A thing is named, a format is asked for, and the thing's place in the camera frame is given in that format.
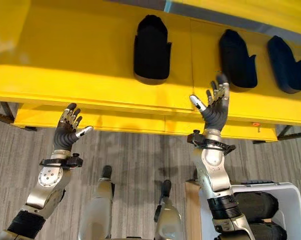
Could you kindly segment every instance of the yellow table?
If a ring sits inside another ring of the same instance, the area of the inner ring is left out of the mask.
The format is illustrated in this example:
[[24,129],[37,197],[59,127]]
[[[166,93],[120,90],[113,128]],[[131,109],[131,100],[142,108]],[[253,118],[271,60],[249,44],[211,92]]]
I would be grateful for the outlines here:
[[[172,42],[170,75],[158,86],[142,84],[133,75],[134,37],[147,14],[161,17]],[[196,122],[201,117],[189,95],[206,98],[209,82],[221,70],[218,41],[227,28],[112,2],[0,1],[0,101],[63,107],[76,102],[106,115],[146,114],[171,118],[173,125],[178,119]],[[272,124],[273,129],[279,123],[301,125],[301,92],[286,94],[276,86],[266,50],[270,37],[235,30],[249,54],[257,54],[258,85],[230,93],[228,119],[245,126]],[[290,45],[299,60],[301,47]]]
[[[20,128],[26,126],[55,128],[63,109],[61,106],[20,104],[14,125]],[[80,128],[93,126],[95,130],[101,131],[187,136],[194,129],[202,131],[204,128],[201,117],[163,116],[89,108],[82,108],[80,115],[83,117],[79,124]],[[274,125],[267,123],[258,129],[251,122],[229,120],[221,135],[230,139],[277,141]]]

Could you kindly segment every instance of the metal table leg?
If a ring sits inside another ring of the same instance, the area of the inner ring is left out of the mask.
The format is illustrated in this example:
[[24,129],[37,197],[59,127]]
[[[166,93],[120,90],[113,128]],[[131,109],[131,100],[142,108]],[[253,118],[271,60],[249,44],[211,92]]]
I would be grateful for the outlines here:
[[[291,128],[292,128],[292,125],[286,125],[284,127],[284,129],[277,136],[277,140],[282,141],[282,140],[288,140],[288,139],[299,139],[299,138],[301,138],[301,132],[285,135]],[[264,144],[264,143],[266,143],[266,141],[254,140],[254,141],[252,141],[252,143],[253,144]]]
[[[4,115],[4,114],[0,113],[0,121],[5,124],[14,123],[15,117],[12,113],[12,110],[11,110],[9,104],[6,101],[1,101],[0,105],[2,106],[2,108],[4,109],[4,112],[6,114],[6,115]],[[37,128],[33,127],[33,126],[26,126],[24,129],[27,131],[35,131],[35,132],[37,131]]]

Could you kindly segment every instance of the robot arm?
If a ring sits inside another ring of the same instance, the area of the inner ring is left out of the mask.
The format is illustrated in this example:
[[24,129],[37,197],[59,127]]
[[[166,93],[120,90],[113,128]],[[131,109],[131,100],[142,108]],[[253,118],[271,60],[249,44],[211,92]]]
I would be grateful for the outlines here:
[[82,166],[83,160],[78,153],[71,156],[72,145],[93,127],[77,131],[82,117],[76,119],[81,110],[75,108],[76,104],[71,103],[62,113],[54,134],[53,153],[50,159],[40,162],[43,168],[36,186],[8,229],[1,232],[0,240],[34,239],[62,200],[72,169]]
[[198,182],[207,196],[215,230],[221,233],[217,240],[255,240],[246,217],[241,213],[224,167],[225,156],[235,149],[222,143],[221,131],[226,123],[230,87],[224,75],[217,76],[218,88],[211,82],[213,96],[207,90],[208,106],[191,95],[189,99],[198,108],[205,127],[203,134],[194,130],[187,142],[195,145],[192,159],[197,168]]

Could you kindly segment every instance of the silver robot leg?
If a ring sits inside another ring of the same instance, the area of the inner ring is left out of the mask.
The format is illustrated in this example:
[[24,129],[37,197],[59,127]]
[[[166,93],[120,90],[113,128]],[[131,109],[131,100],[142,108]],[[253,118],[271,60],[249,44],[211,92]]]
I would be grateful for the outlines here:
[[171,187],[169,180],[165,180],[161,187],[160,202],[154,217],[157,222],[155,240],[184,239],[181,215],[169,199]]
[[80,220],[78,240],[100,240],[111,237],[115,186],[111,182],[111,173],[112,168],[105,166],[93,197],[86,206]]

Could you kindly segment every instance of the black wrist bracket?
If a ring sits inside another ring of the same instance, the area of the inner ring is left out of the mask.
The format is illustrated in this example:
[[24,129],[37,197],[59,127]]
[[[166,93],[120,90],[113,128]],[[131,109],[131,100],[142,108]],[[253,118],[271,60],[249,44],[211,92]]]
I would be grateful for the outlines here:
[[63,168],[70,169],[81,167],[83,165],[83,159],[80,158],[78,153],[73,153],[72,156],[62,159],[62,158],[54,158],[54,159],[43,159],[39,163],[40,166],[50,167],[50,168]]
[[213,149],[218,151],[223,151],[224,156],[229,154],[231,151],[236,149],[235,145],[227,145],[225,143],[222,143],[220,141],[215,141],[212,139],[207,139],[203,134],[200,134],[199,130],[194,130],[192,134],[189,134],[187,136],[187,142],[190,144],[195,145],[197,148],[202,149]]

